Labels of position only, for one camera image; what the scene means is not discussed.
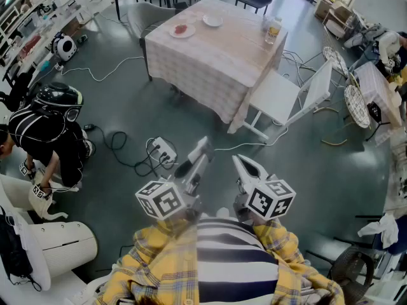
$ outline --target power strip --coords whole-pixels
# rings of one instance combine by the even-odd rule
[[[168,143],[162,139],[161,137],[156,138],[152,145],[155,147],[157,145],[160,145],[160,148],[156,149],[160,153],[160,156],[163,153],[167,153],[166,156],[170,156],[170,159],[166,159],[163,161],[163,164],[168,164],[168,163],[173,163],[176,160],[177,154],[175,151],[171,149],[171,147],[168,145]]]

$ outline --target white robot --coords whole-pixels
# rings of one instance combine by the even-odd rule
[[[145,213],[158,220],[186,214],[188,220],[196,221],[202,209],[197,188],[213,158],[214,150],[205,137],[188,155],[188,160],[177,168],[174,176],[151,181],[136,192]],[[294,190],[250,158],[242,155],[232,158],[239,174],[240,194],[233,204],[238,220],[250,222],[250,211],[264,220],[285,215],[296,196]]]

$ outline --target plate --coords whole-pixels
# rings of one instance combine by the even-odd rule
[[[223,24],[222,17],[204,15],[202,17],[202,20],[205,24],[211,27],[219,27],[220,25]]]
[[[179,25],[186,25],[187,26],[186,31],[183,32],[182,34],[176,34],[176,27],[179,26]],[[171,27],[170,35],[172,37],[175,37],[175,38],[187,38],[187,37],[190,37],[190,36],[194,35],[195,31],[196,31],[195,27],[192,26],[191,24],[178,24],[178,25],[175,25],[175,26]]]

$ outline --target white chair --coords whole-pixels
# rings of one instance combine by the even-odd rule
[[[243,125],[258,135],[261,141],[273,141],[291,123],[329,98],[332,66],[333,62],[329,59],[302,88],[271,70],[250,99],[250,105],[258,110],[256,117],[251,124],[244,122]],[[308,94],[302,109],[290,117],[297,98],[305,91]],[[259,131],[255,126],[262,114],[278,122],[280,126],[271,126],[264,133]]]

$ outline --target black bag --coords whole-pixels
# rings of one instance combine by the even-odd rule
[[[7,217],[2,206],[0,208],[0,256],[7,277],[13,285],[20,285],[21,282],[13,283],[10,275],[28,279],[24,283],[31,282],[34,289],[40,292],[41,286],[31,278],[32,267],[27,253],[22,248],[20,237],[14,232],[13,217]]]

